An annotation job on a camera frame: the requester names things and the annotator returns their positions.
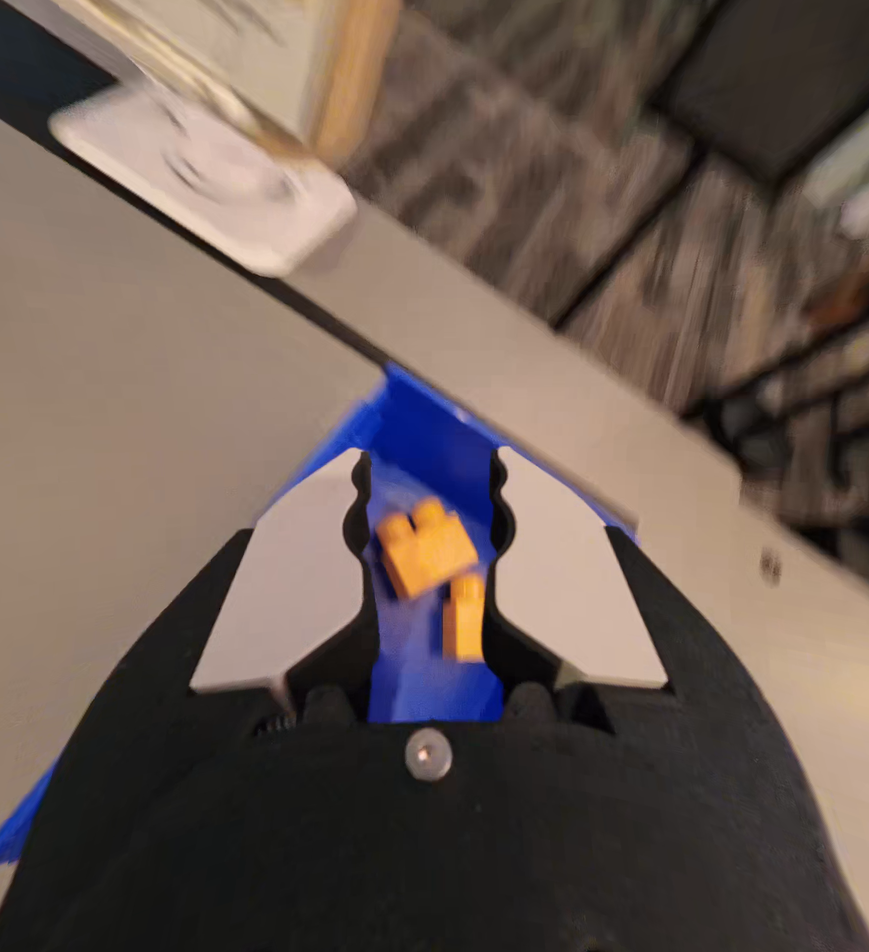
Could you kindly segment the black mat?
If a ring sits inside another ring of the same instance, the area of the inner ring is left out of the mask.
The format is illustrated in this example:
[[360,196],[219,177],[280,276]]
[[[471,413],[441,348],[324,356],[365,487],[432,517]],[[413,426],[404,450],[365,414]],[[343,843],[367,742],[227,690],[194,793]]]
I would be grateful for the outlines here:
[[0,95],[52,107],[115,83],[106,70],[0,2]]

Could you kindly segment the blue plastic bin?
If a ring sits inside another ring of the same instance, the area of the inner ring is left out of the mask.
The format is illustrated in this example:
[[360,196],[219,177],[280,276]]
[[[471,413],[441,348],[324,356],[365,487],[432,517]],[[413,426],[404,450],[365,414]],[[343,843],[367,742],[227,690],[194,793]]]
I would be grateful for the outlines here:
[[321,755],[329,766],[316,775],[327,777],[329,790],[342,789],[348,777],[366,773],[363,763],[376,767],[382,750],[396,750],[404,725],[497,721],[502,681],[488,663],[465,669],[433,652],[442,642],[435,609],[447,583],[400,600],[381,568],[379,542],[369,538],[395,512],[398,493],[421,486],[460,510],[478,552],[472,571],[488,591],[496,556],[490,461],[500,446],[510,445],[390,366],[384,385],[339,422],[274,499],[346,449],[369,457],[369,474],[356,480],[357,514],[344,526],[364,566],[367,601],[356,619],[290,673],[291,696],[264,687],[195,693],[190,678],[254,528],[237,532],[120,660],[55,765],[0,827],[0,864],[17,861],[19,873],[73,868],[88,881],[166,790],[204,763],[220,766],[227,750],[248,748],[252,735],[255,746],[289,751],[276,775],[287,777],[289,795],[311,812],[309,803],[331,809],[334,798],[320,788],[302,792],[316,744],[329,750]]

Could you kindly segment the white stand base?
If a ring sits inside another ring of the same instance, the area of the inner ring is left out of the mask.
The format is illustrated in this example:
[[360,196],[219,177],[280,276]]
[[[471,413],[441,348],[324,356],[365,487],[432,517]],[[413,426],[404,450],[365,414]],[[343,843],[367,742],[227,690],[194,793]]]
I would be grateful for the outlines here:
[[275,158],[149,78],[59,110],[48,125],[75,156],[258,276],[287,276],[357,215],[321,162]]

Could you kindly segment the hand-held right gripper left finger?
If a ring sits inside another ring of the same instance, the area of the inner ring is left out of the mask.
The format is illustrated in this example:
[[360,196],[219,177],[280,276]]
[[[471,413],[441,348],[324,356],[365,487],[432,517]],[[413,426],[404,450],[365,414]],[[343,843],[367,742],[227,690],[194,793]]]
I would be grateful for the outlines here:
[[199,694],[264,687],[291,696],[290,673],[366,606],[361,553],[344,536],[370,459],[349,448],[262,515],[190,678]]

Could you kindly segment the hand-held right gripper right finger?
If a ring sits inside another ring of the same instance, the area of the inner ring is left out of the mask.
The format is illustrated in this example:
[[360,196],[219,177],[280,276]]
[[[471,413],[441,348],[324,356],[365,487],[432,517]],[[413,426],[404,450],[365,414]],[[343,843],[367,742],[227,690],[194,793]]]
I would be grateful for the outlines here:
[[668,675],[606,520],[512,446],[490,461],[491,542],[484,651],[506,688],[536,682],[664,688]]

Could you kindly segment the yellow two-stud block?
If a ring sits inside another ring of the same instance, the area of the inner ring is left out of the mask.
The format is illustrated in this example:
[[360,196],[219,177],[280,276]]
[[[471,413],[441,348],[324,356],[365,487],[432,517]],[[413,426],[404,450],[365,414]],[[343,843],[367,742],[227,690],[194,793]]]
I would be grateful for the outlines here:
[[395,511],[376,526],[381,562],[400,600],[414,600],[478,564],[460,517],[435,496],[411,513]]

